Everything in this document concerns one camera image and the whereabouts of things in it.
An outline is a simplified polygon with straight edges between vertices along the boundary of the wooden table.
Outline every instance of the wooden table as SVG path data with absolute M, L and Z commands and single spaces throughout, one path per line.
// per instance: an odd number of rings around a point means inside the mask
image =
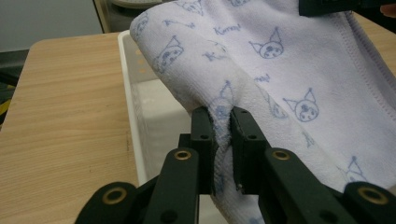
M 396 35 L 360 21 L 396 74 Z M 117 35 L 31 48 L 0 132 L 0 223 L 73 223 L 103 185 L 137 184 Z

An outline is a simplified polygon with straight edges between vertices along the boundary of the cloth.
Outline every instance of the cloth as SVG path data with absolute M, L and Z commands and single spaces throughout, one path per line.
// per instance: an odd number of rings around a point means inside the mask
M 233 106 L 331 188 L 395 184 L 395 78 L 351 12 L 307 18 L 297 0 L 176 1 L 130 31 L 188 112 L 208 107 L 219 143 L 213 200 L 230 222 L 263 223 L 257 196 L 233 182 Z

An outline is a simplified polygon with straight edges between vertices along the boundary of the baby blanket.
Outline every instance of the baby blanket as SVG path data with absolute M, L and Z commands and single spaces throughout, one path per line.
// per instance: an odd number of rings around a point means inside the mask
M 331 188 L 396 183 L 395 78 L 351 12 L 307 18 L 297 0 L 186 0 L 143 12 L 130 31 L 188 112 L 208 107 L 213 200 L 230 222 L 263 223 L 257 196 L 233 182 L 233 106 Z

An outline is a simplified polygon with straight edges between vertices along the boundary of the white fabric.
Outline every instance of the white fabric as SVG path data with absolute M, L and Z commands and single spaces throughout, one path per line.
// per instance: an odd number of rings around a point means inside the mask
M 176 1 L 142 13 L 131 36 L 187 111 L 209 108 L 214 201 L 230 222 L 263 223 L 257 197 L 233 182 L 234 105 L 327 186 L 395 184 L 395 79 L 351 13 L 300 17 L 297 0 Z

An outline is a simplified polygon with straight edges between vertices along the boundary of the white wall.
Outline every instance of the white wall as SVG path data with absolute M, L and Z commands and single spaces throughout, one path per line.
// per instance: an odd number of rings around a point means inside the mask
M 92 0 L 0 0 L 0 52 L 42 39 L 101 34 Z

